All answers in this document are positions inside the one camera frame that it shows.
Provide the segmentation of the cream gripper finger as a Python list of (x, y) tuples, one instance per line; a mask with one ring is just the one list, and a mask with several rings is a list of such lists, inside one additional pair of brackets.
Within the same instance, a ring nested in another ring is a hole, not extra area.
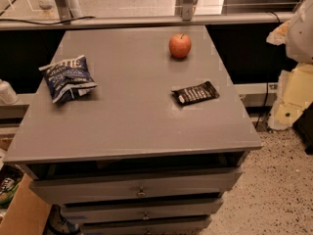
[(298, 64), (292, 71), (283, 70), (267, 125), (274, 130), (292, 127), (312, 103), (313, 65)]
[(285, 44), (290, 22), (291, 21), (286, 21), (277, 26), (268, 34), (266, 42), (277, 46)]

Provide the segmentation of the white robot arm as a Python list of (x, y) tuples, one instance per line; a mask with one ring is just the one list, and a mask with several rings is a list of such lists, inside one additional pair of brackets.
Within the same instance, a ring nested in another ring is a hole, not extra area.
[(281, 72), (267, 120), (271, 129), (285, 130), (313, 103), (313, 0), (304, 0), (289, 21), (269, 33), (266, 42), (284, 44), (287, 56), (297, 62), (291, 71)]

